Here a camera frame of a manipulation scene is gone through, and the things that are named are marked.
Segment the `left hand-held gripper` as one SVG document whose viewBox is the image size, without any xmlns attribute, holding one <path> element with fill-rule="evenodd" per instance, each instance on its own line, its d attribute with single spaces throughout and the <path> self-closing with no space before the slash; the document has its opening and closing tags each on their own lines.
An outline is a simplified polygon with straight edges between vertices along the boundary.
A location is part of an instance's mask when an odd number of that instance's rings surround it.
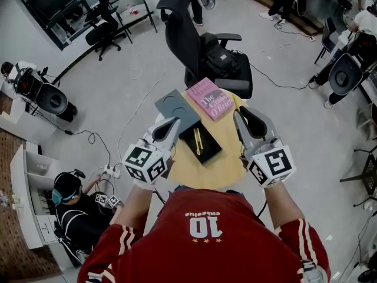
<svg viewBox="0 0 377 283">
<path fill-rule="evenodd" d="M 179 118 L 162 119 L 149 127 L 136 144 L 130 144 L 121 161 L 129 176 L 151 185 L 159 177 L 168 178 L 179 129 Z"/>
</svg>

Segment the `person's left hand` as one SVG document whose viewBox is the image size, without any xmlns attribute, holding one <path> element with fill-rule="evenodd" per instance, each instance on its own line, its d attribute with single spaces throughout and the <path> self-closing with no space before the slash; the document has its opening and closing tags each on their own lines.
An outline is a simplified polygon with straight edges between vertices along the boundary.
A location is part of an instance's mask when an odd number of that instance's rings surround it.
<svg viewBox="0 0 377 283">
<path fill-rule="evenodd" d="M 148 191 L 151 191 L 151 192 L 153 192 L 155 190 L 154 185 L 151 185 L 149 183 L 145 183 L 145 182 L 137 180 L 137 179 L 134 179 L 133 183 L 143 190 L 148 190 Z"/>
</svg>

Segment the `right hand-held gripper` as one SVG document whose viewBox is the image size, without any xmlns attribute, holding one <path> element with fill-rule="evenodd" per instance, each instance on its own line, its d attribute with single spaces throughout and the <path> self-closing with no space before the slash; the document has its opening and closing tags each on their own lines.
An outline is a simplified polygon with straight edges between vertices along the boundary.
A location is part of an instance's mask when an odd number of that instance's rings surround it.
<svg viewBox="0 0 377 283">
<path fill-rule="evenodd" d="M 275 132 L 271 119 L 255 108 L 240 108 L 233 112 L 233 121 L 244 148 L 246 170 L 260 187 L 272 187 L 294 174 L 296 166 L 290 148 L 279 137 L 253 145 L 253 141 L 265 139 Z"/>
</svg>

